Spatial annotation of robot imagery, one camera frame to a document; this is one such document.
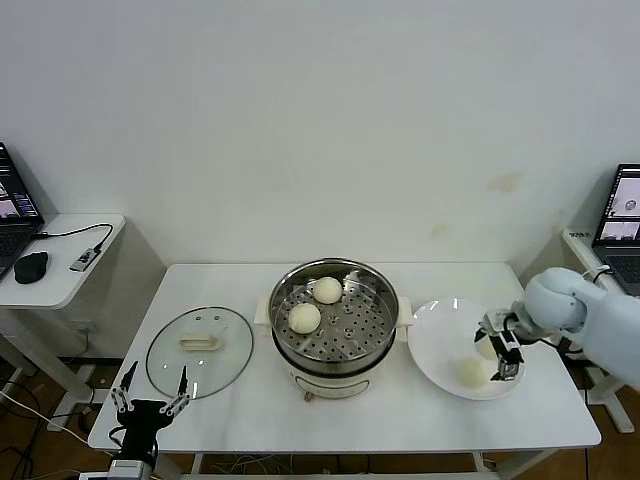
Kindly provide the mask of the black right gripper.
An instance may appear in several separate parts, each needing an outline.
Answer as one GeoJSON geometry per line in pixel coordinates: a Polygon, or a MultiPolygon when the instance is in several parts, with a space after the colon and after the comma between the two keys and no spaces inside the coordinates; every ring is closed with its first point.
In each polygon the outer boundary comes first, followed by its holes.
{"type": "Polygon", "coordinates": [[[521,342],[516,335],[519,319],[514,312],[503,312],[501,319],[497,312],[486,312],[478,323],[474,335],[474,342],[479,343],[483,338],[492,338],[492,346],[497,356],[497,371],[492,376],[493,381],[512,381],[523,363],[521,342]]]}

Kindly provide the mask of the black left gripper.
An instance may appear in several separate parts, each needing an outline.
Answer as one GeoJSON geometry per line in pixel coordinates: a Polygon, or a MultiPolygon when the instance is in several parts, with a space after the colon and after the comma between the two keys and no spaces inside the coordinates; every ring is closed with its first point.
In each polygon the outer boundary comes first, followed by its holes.
{"type": "Polygon", "coordinates": [[[177,395],[165,404],[158,400],[131,401],[129,388],[137,365],[135,361],[123,375],[120,384],[111,389],[110,395],[117,410],[117,420],[125,430],[122,449],[153,450],[157,433],[168,427],[173,422],[173,415],[178,415],[190,403],[187,367],[182,368],[177,395]]]}

